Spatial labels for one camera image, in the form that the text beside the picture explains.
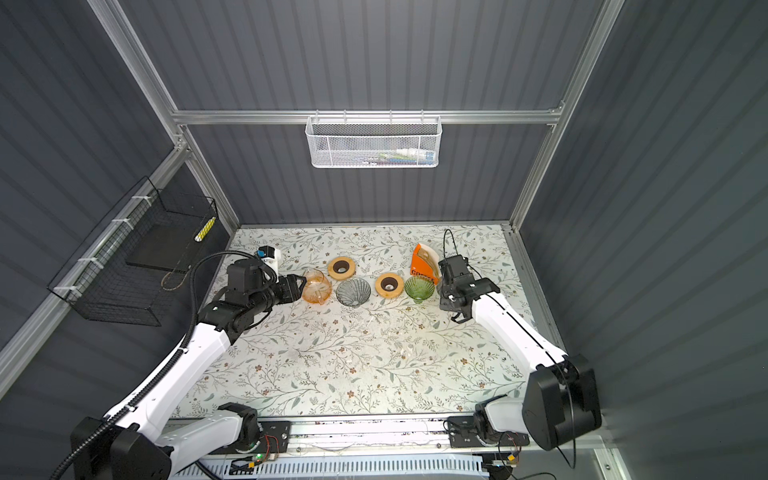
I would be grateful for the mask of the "green glass dripper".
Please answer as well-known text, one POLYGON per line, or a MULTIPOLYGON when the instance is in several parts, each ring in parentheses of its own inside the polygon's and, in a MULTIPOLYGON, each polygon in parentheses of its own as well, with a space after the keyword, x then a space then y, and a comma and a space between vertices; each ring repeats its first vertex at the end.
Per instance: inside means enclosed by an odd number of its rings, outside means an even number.
POLYGON ((435 292, 434 283, 421 276, 411 276, 405 281, 404 291, 416 304, 428 300, 435 292))

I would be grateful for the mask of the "orange glass carafe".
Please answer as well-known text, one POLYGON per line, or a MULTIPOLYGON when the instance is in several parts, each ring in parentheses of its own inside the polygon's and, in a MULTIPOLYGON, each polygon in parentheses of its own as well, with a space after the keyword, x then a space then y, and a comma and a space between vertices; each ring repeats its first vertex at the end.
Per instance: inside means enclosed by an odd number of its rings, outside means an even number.
POLYGON ((328 278, 318 269, 307 269, 303 276, 306 284, 303 287, 302 299, 312 304, 324 304, 332 293, 328 278))

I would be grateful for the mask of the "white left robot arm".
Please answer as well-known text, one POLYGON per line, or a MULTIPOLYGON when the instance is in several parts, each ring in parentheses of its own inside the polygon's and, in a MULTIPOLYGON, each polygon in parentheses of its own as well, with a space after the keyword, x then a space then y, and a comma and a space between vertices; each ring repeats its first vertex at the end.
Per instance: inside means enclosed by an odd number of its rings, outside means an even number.
POLYGON ((280 275, 276 256, 240 252, 227 284, 210 303, 193 307, 180 343, 124 400, 102 418, 87 417, 71 434, 71 453, 54 470, 78 479, 168 479, 223 447, 249 454, 268 444, 256 409, 228 402, 166 434, 177 405, 245 332, 282 304, 301 299, 307 280, 280 275))

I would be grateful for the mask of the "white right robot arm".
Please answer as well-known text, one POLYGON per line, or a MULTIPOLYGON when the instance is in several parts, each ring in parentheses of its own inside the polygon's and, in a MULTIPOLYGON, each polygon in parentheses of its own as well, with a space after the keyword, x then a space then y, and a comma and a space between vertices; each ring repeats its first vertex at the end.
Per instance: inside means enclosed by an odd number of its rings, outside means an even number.
POLYGON ((511 356, 527 381, 523 400, 510 394, 475 407, 478 437, 496 443, 505 434, 525 434, 550 451, 602 427, 594 369, 543 337, 509 304, 488 278, 477 278, 466 257, 438 262, 440 308, 456 323, 473 320, 511 356))

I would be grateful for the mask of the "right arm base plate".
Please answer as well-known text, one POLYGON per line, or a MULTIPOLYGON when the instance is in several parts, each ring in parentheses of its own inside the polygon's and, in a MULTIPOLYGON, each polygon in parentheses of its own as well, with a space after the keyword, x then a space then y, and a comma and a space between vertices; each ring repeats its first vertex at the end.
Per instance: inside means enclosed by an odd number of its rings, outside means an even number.
POLYGON ((449 416, 443 421, 452 448, 525 447, 530 438, 525 433, 497 432, 477 416, 449 416))

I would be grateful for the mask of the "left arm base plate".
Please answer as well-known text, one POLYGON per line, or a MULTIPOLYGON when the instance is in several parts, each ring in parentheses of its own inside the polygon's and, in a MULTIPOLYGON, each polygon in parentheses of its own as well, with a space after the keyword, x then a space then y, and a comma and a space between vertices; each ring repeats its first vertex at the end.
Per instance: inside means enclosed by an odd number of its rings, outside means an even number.
POLYGON ((237 442, 224 448, 227 453, 243 455, 283 454, 287 452, 292 423, 267 421, 260 423, 259 435, 245 443, 237 442))

